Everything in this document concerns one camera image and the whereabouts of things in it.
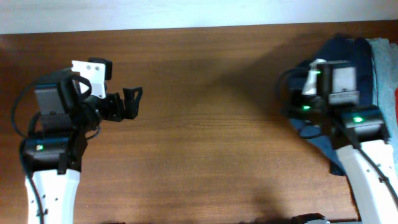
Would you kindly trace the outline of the navy blue shorts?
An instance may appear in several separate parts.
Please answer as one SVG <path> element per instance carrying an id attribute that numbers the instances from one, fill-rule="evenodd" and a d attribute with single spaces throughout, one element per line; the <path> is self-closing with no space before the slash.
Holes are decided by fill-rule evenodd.
<path id="1" fill-rule="evenodd" d="M 370 43 L 364 38 L 347 39 L 337 35 L 330 39 L 312 58 L 286 71 L 288 102 L 284 113 L 298 135 L 313 144 L 330 161 L 333 175 L 346 174 L 336 149 L 359 144 L 355 126 L 372 120 L 373 65 Z M 316 59 L 317 94 L 302 94 L 310 63 Z"/>

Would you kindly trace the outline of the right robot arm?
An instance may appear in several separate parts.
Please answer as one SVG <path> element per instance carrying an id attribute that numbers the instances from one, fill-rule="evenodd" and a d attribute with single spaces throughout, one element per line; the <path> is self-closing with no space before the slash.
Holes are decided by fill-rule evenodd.
<path id="1" fill-rule="evenodd" d="M 376 105 L 360 105 L 349 61 L 313 61 L 302 91 L 291 94 L 291 118 L 327 136 L 351 186 L 362 223 L 397 223 L 397 174 L 385 119 Z"/>

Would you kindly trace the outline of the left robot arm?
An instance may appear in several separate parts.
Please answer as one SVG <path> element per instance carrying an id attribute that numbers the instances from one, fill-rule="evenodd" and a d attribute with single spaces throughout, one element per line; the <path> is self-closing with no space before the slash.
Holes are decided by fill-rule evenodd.
<path id="1" fill-rule="evenodd" d="M 87 78 L 70 69 L 40 77 L 34 83 L 39 105 L 21 141 L 19 157 L 25 172 L 28 223 L 73 223 L 82 158 L 90 137 L 103 120 L 134 119 L 141 87 L 125 88 L 124 98 L 92 95 Z"/>

